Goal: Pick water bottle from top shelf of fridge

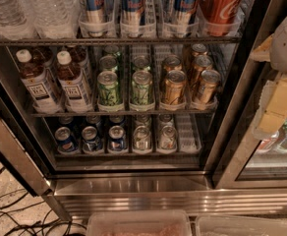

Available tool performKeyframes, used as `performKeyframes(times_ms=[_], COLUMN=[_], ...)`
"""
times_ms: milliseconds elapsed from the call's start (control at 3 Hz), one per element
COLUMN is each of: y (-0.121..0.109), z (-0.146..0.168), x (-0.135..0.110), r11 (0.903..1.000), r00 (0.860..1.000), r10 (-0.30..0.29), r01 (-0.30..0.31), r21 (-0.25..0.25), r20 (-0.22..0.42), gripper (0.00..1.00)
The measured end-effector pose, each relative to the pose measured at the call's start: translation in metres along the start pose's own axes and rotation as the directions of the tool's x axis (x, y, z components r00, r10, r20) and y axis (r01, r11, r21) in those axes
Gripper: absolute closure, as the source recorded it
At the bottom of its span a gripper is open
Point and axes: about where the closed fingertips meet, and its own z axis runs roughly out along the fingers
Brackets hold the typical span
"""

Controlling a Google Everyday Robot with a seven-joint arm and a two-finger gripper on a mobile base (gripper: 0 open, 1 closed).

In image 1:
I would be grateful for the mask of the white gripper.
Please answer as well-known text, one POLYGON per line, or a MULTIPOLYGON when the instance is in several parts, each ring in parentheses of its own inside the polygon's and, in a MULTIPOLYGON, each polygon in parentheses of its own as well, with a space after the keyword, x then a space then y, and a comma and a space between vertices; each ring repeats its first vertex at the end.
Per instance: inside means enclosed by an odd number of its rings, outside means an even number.
MULTIPOLYGON (((274 70, 287 74, 287 17, 250 58, 269 62, 274 70)), ((256 139, 267 139, 276 133, 287 119, 287 75, 267 81, 262 89, 258 110, 253 120, 252 133, 256 139)))

